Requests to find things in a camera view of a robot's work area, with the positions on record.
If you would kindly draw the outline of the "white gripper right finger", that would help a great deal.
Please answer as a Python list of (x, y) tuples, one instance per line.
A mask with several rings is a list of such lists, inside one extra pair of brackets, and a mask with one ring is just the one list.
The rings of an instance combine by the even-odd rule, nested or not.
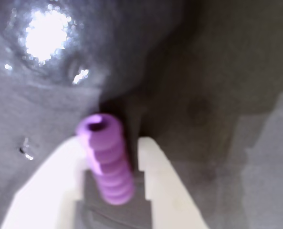
[(144, 172), (145, 199), (151, 202), (154, 229), (207, 229), (200, 210), (171, 162), (151, 137), (137, 146), (138, 169)]

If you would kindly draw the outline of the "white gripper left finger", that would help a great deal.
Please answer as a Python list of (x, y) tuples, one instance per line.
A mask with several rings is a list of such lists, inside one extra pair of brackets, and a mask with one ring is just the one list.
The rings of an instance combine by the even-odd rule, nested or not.
[(76, 204), (84, 197), (86, 153), (80, 140), (61, 143), (16, 192), (3, 229), (73, 229)]

